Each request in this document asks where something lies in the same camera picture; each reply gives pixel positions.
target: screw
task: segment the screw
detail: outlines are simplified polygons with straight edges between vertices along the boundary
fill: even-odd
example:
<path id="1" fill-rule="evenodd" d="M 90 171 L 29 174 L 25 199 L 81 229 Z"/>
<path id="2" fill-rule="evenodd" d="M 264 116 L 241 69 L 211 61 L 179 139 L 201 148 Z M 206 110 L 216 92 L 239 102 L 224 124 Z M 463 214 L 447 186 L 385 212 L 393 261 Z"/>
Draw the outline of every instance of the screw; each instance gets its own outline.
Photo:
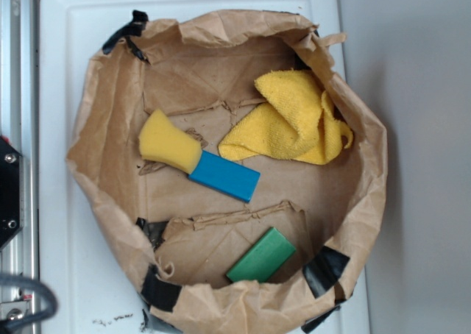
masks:
<path id="1" fill-rule="evenodd" d="M 7 314 L 7 320 L 9 320 L 9 321 L 14 321 L 16 319 L 22 319 L 23 317 L 24 317 L 23 312 L 21 312 L 21 310 L 19 310 L 18 308 L 13 308 Z"/>
<path id="2" fill-rule="evenodd" d="M 7 163 L 14 163 L 16 161 L 16 156 L 15 154 L 6 154 L 5 155 L 5 161 Z"/>

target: white wall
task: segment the white wall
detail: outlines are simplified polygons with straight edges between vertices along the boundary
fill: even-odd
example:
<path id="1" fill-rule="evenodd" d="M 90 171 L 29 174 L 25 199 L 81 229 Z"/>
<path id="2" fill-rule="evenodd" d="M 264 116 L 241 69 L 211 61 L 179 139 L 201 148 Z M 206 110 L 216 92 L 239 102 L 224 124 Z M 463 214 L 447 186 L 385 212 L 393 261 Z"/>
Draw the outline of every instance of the white wall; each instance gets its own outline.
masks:
<path id="1" fill-rule="evenodd" d="M 372 334 L 469 334 L 471 0 L 340 5 L 347 81 L 389 128 Z"/>

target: yellow sponge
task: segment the yellow sponge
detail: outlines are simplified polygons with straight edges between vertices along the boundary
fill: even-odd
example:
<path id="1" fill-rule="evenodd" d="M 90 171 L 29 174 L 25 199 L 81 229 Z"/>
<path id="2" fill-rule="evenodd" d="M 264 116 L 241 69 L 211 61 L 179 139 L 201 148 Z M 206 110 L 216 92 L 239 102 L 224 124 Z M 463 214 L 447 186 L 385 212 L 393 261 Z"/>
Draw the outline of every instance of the yellow sponge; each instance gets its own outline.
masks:
<path id="1" fill-rule="evenodd" d="M 202 149 L 198 141 L 176 128 L 161 111 L 154 111 L 139 134 L 139 151 L 145 160 L 158 161 L 191 174 Z"/>
<path id="2" fill-rule="evenodd" d="M 311 72 L 273 71 L 256 79 L 255 87 L 267 103 L 224 137 L 219 144 L 222 157 L 242 160 L 263 154 L 324 165 L 352 145 L 351 129 L 334 117 L 330 97 Z"/>

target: microfiber cloth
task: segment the microfiber cloth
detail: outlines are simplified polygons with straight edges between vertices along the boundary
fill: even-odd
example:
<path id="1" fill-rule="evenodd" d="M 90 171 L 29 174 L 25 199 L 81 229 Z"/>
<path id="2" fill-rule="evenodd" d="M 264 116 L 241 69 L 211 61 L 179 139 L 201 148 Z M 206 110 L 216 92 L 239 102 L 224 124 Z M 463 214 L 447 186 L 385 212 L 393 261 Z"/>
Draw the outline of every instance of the microfiber cloth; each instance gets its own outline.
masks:
<path id="1" fill-rule="evenodd" d="M 352 130 L 334 117 L 327 91 L 310 71 L 273 71 L 256 79 L 255 87 L 267 102 L 224 137 L 219 144 L 222 157 L 243 160 L 263 154 L 324 165 L 351 147 Z"/>

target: wooden block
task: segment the wooden block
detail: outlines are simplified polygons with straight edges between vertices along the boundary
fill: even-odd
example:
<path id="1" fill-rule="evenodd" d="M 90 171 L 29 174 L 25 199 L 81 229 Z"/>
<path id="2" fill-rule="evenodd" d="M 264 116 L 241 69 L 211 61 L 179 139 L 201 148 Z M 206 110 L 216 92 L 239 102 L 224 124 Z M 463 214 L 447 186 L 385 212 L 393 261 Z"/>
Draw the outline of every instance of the wooden block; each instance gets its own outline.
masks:
<path id="1" fill-rule="evenodd" d="M 233 282 L 257 280 L 266 282 L 294 253 L 296 248 L 272 227 L 226 273 Z"/>
<path id="2" fill-rule="evenodd" d="M 188 178 L 248 203 L 260 172 L 203 150 L 198 165 Z"/>

